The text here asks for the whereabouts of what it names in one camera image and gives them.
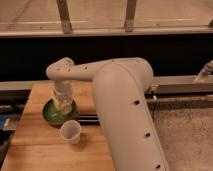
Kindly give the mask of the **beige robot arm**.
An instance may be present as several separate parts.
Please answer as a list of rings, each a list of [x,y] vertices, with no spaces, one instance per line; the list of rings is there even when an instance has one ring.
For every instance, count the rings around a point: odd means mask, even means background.
[[[153,70],[143,58],[76,65],[65,57],[46,69],[56,108],[70,110],[72,80],[90,81],[96,112],[116,171],[170,171],[145,92]]]

